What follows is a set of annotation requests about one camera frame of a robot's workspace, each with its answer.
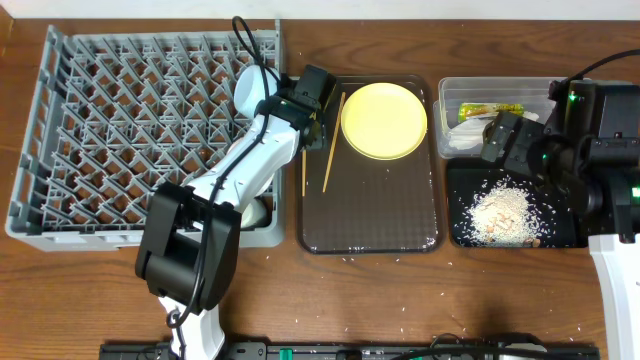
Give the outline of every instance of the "yellow plate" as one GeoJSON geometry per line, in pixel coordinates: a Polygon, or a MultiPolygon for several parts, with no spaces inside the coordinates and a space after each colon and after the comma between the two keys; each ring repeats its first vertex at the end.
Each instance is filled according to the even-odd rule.
{"type": "Polygon", "coordinates": [[[427,113],[402,86],[377,83],[353,93],[342,109],[342,131],[361,154],[393,160],[410,154],[427,133],[427,113]]]}

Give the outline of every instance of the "wooden tabletop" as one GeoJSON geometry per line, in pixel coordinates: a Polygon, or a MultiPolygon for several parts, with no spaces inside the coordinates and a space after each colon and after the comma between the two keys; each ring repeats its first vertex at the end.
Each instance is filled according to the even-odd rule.
{"type": "MultiPolygon", "coordinates": [[[[20,155],[48,24],[68,35],[229,29],[228,21],[0,19],[0,219],[20,155]]],[[[272,28],[270,21],[252,27],[272,28]]],[[[637,22],[284,21],[287,70],[422,76],[437,96],[447,76],[567,76],[640,44],[637,22]]],[[[637,59],[593,78],[640,82],[637,59]]],[[[229,334],[273,342],[429,343],[453,332],[519,331],[586,343],[606,358],[600,286],[587,249],[461,249],[427,255],[313,256],[295,234],[287,169],[287,236],[243,249],[221,306],[229,334]]],[[[104,342],[160,341],[165,315],[135,277],[137,249],[42,253],[0,239],[0,357],[93,359],[104,342]]]]}

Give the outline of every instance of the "gray plastic dish rack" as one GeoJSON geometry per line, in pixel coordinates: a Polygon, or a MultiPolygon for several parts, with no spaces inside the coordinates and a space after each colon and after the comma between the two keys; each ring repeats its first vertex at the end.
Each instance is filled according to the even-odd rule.
{"type": "MultiPolygon", "coordinates": [[[[254,36],[267,64],[284,68],[279,22],[254,36]]],[[[204,173],[250,126],[232,91],[251,64],[231,31],[68,37],[49,27],[7,234],[43,251],[139,245],[154,189],[204,173]]],[[[264,194],[271,223],[242,231],[241,247],[283,240],[283,188],[280,170],[264,194]]]]}

